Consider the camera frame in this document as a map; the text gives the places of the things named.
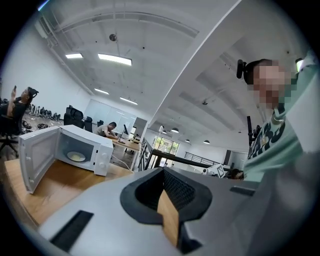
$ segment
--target open microwave door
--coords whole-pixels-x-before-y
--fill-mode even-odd
[[[26,190],[33,193],[55,161],[58,126],[36,130],[19,137],[20,168]]]

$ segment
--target microwave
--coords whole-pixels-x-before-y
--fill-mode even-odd
[[[74,125],[26,133],[18,143],[23,182],[31,194],[55,159],[106,176],[114,150],[111,139]]]

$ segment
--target ceiling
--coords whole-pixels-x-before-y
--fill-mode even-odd
[[[181,141],[202,144],[209,139],[217,147],[248,151],[247,116],[255,129],[272,110],[259,103],[243,79],[237,79],[237,61],[279,60],[294,73],[295,60],[304,57],[308,44],[277,6],[258,0],[242,1],[205,42],[200,48],[195,45],[196,53],[150,128],[157,131],[161,124],[166,130],[178,128]]]
[[[41,10],[41,22],[52,52],[89,93],[100,96],[98,88],[110,93],[103,97],[137,102],[135,108],[153,116],[150,129],[178,128],[181,141],[206,138],[243,150],[247,116],[255,127],[271,111],[236,78],[238,59],[277,59],[293,71],[307,49],[290,20],[265,3],[56,0]],[[66,59],[70,53],[83,59]],[[132,66],[100,60],[98,53],[130,58]]]
[[[55,0],[42,10],[51,49],[90,92],[94,88],[156,112],[186,49],[223,0]],[[118,40],[111,41],[110,34]],[[81,53],[83,59],[66,59]],[[98,53],[132,59],[103,61]]]

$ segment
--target office floor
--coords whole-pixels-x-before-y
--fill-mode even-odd
[[[46,124],[49,127],[50,126],[62,126],[64,124],[63,120],[53,121],[50,119],[36,117],[33,115],[29,115],[29,114],[25,114],[23,116],[23,120],[25,120],[27,123],[29,123],[32,126],[32,128],[31,128],[32,131],[38,130],[38,124]],[[15,149],[18,149],[18,144],[13,144],[13,146]],[[116,158],[125,162],[129,167],[131,166],[133,158],[134,158],[134,155],[130,152],[130,150],[127,150],[127,152],[125,152],[125,148],[121,147],[121,146],[114,147],[113,155],[115,157],[112,157],[110,162],[115,165],[118,165],[120,167],[126,168],[126,169],[128,169],[126,167],[126,165],[124,163],[120,162],[119,160],[117,160]],[[9,146],[5,146],[2,149],[2,151],[0,152],[0,164],[3,164],[5,161],[14,160],[14,159],[17,159],[15,152]]]

